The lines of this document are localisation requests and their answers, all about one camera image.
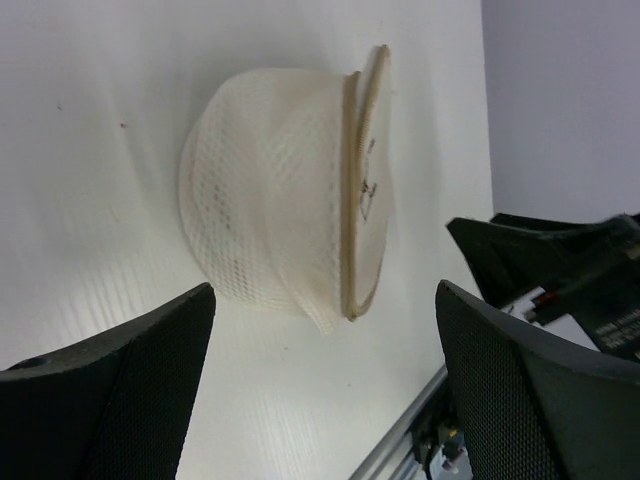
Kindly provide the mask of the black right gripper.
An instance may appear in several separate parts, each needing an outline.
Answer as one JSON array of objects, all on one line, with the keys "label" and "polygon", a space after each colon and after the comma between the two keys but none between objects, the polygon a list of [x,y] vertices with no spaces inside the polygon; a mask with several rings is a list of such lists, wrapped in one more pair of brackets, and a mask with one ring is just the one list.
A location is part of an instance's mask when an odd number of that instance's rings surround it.
[{"label": "black right gripper", "polygon": [[487,303],[538,285],[509,304],[510,315],[542,328],[570,320],[600,352],[639,359],[637,214],[596,223],[498,214],[446,228]]}]

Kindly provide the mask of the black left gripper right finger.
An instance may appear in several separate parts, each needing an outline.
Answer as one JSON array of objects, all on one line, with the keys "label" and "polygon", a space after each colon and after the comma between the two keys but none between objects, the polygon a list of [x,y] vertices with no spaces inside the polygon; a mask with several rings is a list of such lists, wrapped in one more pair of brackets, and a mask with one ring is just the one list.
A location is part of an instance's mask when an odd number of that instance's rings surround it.
[{"label": "black left gripper right finger", "polygon": [[474,478],[638,478],[638,363],[531,326],[446,280],[435,307]]}]

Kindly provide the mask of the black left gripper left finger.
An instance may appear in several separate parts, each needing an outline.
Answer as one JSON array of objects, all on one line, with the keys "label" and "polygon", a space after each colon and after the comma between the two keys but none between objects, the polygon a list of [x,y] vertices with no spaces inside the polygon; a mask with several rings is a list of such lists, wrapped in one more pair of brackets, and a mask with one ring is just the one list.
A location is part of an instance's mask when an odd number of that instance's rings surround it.
[{"label": "black left gripper left finger", "polygon": [[175,478],[215,309],[204,283],[2,371],[2,478]]}]

